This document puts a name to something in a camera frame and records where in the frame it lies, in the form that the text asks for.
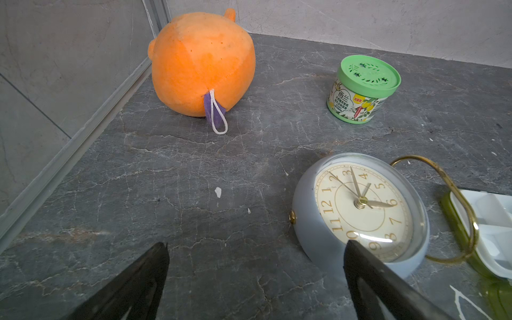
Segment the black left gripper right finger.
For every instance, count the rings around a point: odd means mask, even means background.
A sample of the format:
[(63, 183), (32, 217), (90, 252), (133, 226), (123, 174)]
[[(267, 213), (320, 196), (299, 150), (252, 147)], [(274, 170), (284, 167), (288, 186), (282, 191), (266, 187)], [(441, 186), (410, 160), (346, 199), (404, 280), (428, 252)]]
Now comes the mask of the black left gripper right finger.
[(347, 243), (343, 268), (358, 319), (384, 319), (381, 305), (395, 319), (452, 318), (357, 241)]

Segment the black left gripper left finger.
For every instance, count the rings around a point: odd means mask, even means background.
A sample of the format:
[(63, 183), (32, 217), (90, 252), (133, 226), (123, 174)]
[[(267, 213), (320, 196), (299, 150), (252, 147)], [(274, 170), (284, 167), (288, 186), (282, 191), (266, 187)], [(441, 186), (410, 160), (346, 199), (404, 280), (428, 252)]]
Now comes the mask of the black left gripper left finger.
[(155, 319), (169, 269), (158, 242), (63, 319)]

